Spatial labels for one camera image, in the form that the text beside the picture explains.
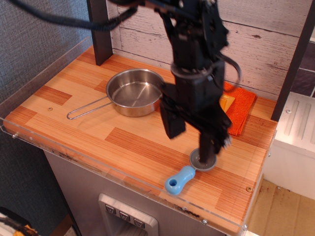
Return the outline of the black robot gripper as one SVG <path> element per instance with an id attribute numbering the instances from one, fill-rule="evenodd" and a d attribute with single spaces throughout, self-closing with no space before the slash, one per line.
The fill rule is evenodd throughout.
<path id="1" fill-rule="evenodd" d="M 188 70 L 171 65 L 175 83 L 160 87 L 160 114 L 166 135 L 173 139 L 189 123 L 200 131 L 199 162 L 216 163 L 216 149 L 225 145 L 231 120 L 220 107 L 225 63 L 218 60 L 208 68 Z"/>

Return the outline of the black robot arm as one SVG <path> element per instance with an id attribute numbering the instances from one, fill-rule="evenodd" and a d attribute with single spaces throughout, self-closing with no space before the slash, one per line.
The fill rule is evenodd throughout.
<path id="1" fill-rule="evenodd" d="M 163 20 L 172 46 L 175 83 L 163 84 L 160 112 L 169 138 L 190 124 L 199 130 L 199 162 L 215 159 L 231 121 L 220 106 L 227 42 L 218 5 L 211 0 L 118 0 L 117 5 L 152 8 Z"/>

